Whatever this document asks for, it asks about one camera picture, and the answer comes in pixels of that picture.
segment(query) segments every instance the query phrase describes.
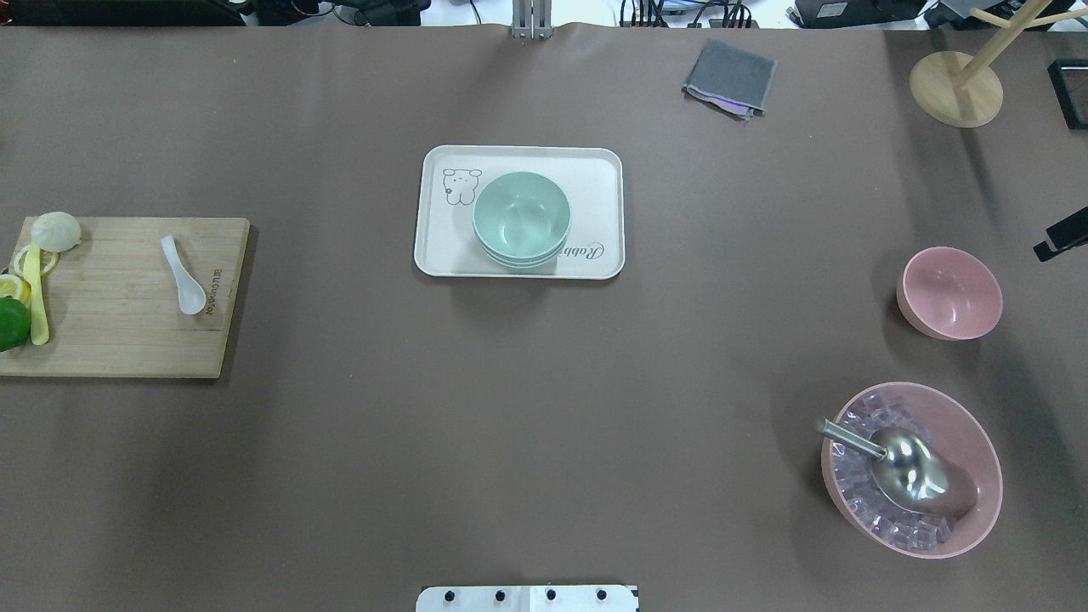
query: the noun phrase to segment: tray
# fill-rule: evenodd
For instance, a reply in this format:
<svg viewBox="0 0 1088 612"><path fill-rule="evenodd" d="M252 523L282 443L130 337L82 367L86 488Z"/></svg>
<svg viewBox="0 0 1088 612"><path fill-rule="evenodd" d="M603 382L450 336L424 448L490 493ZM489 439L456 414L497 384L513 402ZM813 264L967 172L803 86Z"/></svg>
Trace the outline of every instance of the tray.
<svg viewBox="0 0 1088 612"><path fill-rule="evenodd" d="M555 261L510 270L492 261L472 231L472 204L509 172L554 181L570 201L570 237ZM605 280L626 259L623 167L596 148L442 145L423 159L416 223L416 266L432 277Z"/></svg>

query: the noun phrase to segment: wooden cutting board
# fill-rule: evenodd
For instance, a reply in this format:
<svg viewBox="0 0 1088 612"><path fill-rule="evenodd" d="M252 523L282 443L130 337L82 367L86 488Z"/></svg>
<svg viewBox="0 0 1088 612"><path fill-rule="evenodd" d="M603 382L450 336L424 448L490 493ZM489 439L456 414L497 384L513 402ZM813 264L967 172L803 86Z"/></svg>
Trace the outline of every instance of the wooden cutting board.
<svg viewBox="0 0 1088 612"><path fill-rule="evenodd" d="M23 222L13 256L29 244L35 219ZM0 376L219 378L249 221L78 219L83 242L42 279L51 338L0 353ZM177 306L159 243L168 234L208 294L197 315Z"/></svg>

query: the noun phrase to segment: yellow spatula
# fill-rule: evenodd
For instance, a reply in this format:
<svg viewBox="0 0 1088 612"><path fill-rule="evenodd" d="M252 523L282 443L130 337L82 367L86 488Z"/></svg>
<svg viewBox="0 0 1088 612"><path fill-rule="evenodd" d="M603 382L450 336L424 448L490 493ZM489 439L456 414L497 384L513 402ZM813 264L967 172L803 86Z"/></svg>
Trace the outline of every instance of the yellow spatula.
<svg viewBox="0 0 1088 612"><path fill-rule="evenodd" d="M36 346L49 342L49 319L46 301L41 296L41 247L30 243L23 262L23 274L30 285L30 343Z"/></svg>

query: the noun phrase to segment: metal scoop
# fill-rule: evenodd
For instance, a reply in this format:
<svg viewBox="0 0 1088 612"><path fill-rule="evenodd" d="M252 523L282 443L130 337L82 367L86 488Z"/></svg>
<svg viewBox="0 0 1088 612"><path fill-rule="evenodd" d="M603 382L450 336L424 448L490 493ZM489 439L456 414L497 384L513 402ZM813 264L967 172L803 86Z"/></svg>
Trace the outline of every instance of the metal scoop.
<svg viewBox="0 0 1088 612"><path fill-rule="evenodd" d="M978 502L978 487L970 476L913 431L890 427L866 440L823 417L816 419L816 431L867 455L880 491L903 510L954 518Z"/></svg>

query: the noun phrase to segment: lemon slice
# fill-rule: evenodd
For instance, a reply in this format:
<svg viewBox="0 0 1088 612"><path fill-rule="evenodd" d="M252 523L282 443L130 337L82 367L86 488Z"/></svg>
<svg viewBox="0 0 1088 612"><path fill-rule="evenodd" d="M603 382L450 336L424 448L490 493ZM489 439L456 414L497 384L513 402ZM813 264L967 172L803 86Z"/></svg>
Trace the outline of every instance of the lemon slice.
<svg viewBox="0 0 1088 612"><path fill-rule="evenodd" d="M15 274L0 274L0 298L14 297L23 303L23 306L30 304L30 285Z"/></svg>
<svg viewBox="0 0 1088 612"><path fill-rule="evenodd" d="M11 271L18 276L23 276L23 261L26 260L26 252L29 250L30 245L24 246L16 255L15 258L11 260ZM41 276L46 276L57 267L57 261L61 258L60 254L52 253L49 250L41 252Z"/></svg>

